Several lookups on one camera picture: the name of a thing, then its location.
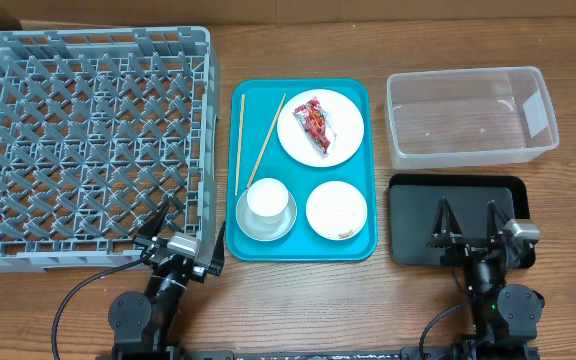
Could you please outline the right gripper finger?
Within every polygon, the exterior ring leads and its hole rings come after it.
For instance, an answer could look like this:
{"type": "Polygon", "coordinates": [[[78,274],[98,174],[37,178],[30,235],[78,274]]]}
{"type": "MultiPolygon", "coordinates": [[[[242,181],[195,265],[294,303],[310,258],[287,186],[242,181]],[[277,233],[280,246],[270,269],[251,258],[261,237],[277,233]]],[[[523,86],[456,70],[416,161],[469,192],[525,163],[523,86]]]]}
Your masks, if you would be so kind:
{"type": "Polygon", "coordinates": [[[463,240],[461,228],[445,197],[438,201],[431,240],[432,246],[453,246],[463,240]]]}
{"type": "Polygon", "coordinates": [[[499,208],[494,200],[487,203],[487,238],[489,240],[506,240],[507,231],[504,226],[511,218],[499,208]]]}

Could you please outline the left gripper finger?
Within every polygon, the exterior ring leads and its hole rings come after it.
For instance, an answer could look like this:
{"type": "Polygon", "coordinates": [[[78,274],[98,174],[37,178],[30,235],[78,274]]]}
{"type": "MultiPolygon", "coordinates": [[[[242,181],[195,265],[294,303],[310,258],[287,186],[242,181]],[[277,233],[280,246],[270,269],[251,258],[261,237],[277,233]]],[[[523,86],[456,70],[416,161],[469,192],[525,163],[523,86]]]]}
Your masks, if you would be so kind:
{"type": "Polygon", "coordinates": [[[225,227],[226,222],[223,221],[215,241],[212,259],[209,265],[209,273],[213,276],[220,276],[223,267],[225,265],[225,255],[224,255],[225,227]]]}
{"type": "Polygon", "coordinates": [[[165,223],[170,201],[166,199],[157,212],[136,233],[137,241],[156,241],[165,223]]]}

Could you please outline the grey bowl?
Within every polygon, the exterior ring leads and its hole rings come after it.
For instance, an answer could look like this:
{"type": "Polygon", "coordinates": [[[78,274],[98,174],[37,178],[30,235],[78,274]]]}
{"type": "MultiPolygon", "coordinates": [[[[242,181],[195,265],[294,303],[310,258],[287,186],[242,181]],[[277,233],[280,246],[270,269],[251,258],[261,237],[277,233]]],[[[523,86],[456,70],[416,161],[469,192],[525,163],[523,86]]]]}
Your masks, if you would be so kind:
{"type": "Polygon", "coordinates": [[[255,241],[275,241],[287,235],[297,220],[297,204],[291,193],[288,194],[287,206],[275,223],[268,224],[261,220],[247,204],[248,190],[244,191],[236,205],[236,221],[239,228],[255,241]]]}

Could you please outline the white cup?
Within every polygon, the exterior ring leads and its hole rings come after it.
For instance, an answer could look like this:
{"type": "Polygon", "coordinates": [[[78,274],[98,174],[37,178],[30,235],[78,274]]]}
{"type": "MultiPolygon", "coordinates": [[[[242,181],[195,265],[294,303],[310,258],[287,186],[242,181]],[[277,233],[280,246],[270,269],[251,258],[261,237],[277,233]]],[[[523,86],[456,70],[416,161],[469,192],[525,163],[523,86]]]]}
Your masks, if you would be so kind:
{"type": "Polygon", "coordinates": [[[274,224],[280,221],[289,200],[286,186],[274,178],[255,181],[247,191],[247,205],[262,222],[274,224]]]}

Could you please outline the red snack wrapper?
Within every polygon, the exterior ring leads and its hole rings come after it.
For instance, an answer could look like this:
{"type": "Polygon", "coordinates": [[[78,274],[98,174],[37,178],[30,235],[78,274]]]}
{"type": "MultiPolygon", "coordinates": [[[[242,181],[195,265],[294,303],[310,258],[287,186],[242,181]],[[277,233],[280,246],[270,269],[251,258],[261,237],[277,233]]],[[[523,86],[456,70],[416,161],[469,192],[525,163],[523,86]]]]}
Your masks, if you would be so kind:
{"type": "Polygon", "coordinates": [[[336,142],[337,134],[320,101],[316,97],[309,99],[294,109],[293,116],[312,144],[327,156],[336,142]]]}

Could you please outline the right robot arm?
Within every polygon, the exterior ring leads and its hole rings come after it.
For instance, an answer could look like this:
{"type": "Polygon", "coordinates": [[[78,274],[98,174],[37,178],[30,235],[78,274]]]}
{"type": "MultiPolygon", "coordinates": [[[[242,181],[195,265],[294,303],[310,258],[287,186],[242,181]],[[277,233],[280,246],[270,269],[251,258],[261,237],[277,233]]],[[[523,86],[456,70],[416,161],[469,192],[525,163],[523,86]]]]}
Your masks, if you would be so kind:
{"type": "Polygon", "coordinates": [[[506,282],[508,270],[532,252],[540,230],[529,219],[515,219],[494,201],[487,204],[487,233],[483,238],[463,235],[447,199],[438,201],[429,246],[442,249],[440,262],[464,274],[467,299],[437,315],[424,328],[418,343],[422,359],[430,353],[425,339],[441,319],[469,307],[472,335],[461,337],[440,359],[537,359],[528,343],[537,337],[537,324],[545,307],[544,297],[524,285],[506,282]]]}

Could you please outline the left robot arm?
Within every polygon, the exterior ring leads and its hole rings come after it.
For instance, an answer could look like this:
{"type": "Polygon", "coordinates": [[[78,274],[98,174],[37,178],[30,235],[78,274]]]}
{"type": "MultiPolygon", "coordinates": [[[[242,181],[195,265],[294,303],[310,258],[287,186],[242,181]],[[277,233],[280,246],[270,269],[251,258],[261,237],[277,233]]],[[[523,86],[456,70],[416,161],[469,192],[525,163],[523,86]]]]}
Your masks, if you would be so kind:
{"type": "Polygon", "coordinates": [[[152,274],[144,291],[125,292],[109,308],[113,359],[183,359],[185,350],[169,335],[188,283],[219,276],[224,267],[224,227],[206,245],[184,232],[160,235],[169,205],[161,205],[134,236],[134,242],[145,247],[139,262],[152,274]]]}

